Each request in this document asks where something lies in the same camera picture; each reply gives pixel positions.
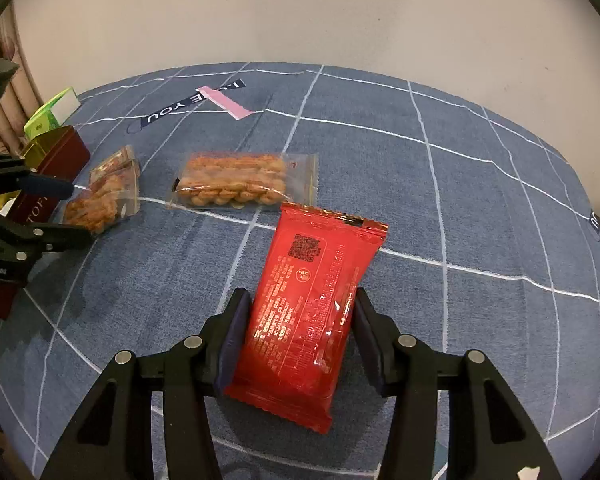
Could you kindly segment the green tissue pack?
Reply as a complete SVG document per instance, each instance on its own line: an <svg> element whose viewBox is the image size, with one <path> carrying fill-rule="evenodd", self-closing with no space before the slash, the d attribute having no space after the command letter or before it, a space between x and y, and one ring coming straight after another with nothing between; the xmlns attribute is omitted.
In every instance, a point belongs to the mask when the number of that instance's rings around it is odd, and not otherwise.
<svg viewBox="0 0 600 480"><path fill-rule="evenodd" d="M80 106L81 103L74 89L65 88L31 116L23 127L24 138L32 141L41 134L61 127Z"/></svg>

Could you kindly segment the clear bag fried twists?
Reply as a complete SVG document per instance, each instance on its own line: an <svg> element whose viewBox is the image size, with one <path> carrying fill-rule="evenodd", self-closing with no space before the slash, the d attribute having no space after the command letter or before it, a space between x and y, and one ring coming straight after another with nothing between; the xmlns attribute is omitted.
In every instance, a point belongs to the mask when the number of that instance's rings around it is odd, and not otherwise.
<svg viewBox="0 0 600 480"><path fill-rule="evenodd" d="M283 202L313 206L317 191L315 154L199 152L175 179L172 198L198 209L274 208Z"/></svg>

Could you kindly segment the beige patterned curtain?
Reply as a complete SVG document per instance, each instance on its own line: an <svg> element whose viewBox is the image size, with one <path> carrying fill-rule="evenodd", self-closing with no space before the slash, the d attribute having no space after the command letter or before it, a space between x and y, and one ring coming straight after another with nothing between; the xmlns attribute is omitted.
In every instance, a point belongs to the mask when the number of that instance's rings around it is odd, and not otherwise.
<svg viewBox="0 0 600 480"><path fill-rule="evenodd" d="M27 144L24 125L42 105L22 52L14 5L0 16L0 58L18 65L0 97L0 154L20 154Z"/></svg>

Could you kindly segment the gold and maroon toffee tin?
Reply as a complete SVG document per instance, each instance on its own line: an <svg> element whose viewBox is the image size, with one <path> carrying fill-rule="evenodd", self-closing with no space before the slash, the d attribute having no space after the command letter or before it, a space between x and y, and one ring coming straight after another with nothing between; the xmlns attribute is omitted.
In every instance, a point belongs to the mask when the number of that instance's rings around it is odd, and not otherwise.
<svg viewBox="0 0 600 480"><path fill-rule="evenodd" d="M73 180L90 159L76 129L60 127L40 166L23 156L0 154L0 319L6 320L29 274L46 252L66 252L91 244L87 229L61 226L50 216L73 196Z"/></svg>

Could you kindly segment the red snack packet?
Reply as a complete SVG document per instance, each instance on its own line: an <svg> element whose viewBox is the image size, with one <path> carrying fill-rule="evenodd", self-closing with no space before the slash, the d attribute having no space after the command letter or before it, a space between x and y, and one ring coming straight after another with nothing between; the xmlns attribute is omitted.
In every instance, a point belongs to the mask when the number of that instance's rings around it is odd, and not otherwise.
<svg viewBox="0 0 600 480"><path fill-rule="evenodd" d="M225 394L327 434L355 292L387 234L385 223L284 203Z"/></svg>

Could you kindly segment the clear bag orange snacks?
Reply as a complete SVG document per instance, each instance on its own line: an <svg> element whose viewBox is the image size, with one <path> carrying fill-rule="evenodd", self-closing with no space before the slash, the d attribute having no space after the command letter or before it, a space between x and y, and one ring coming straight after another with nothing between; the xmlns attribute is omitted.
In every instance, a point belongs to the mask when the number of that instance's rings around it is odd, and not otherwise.
<svg viewBox="0 0 600 480"><path fill-rule="evenodd" d="M106 172L65 206L62 223L100 235L140 210L140 185L135 159Z"/></svg>

